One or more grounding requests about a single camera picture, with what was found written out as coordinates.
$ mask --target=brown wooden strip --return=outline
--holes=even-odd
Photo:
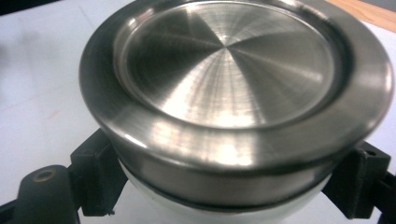
[[[396,33],[396,13],[358,0],[326,0],[355,18]]]

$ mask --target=white table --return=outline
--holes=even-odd
[[[0,17],[0,204],[17,197],[21,179],[52,164],[68,166],[69,155],[98,125],[82,101],[80,55],[93,31],[128,0],[67,0]],[[396,34],[367,24],[396,64]],[[367,141],[396,158],[396,101]],[[396,173],[396,161],[389,170]],[[127,183],[115,216],[83,217],[90,223],[175,223],[161,217]],[[282,223],[347,224],[320,194]]]

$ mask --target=silver lid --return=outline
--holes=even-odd
[[[137,178],[222,207],[280,202],[383,118],[389,59],[317,0],[136,1],[81,60],[88,108]]]

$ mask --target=metal lid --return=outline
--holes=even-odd
[[[375,37],[323,1],[138,0],[94,33],[80,85],[136,177],[194,203],[249,206],[328,174],[383,118],[392,75]],[[305,182],[275,181],[279,192],[262,180],[299,172]],[[277,194],[248,197],[254,188]]]

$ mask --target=wooden edge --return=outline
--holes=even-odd
[[[355,18],[396,33],[396,12],[358,0],[326,0]]]

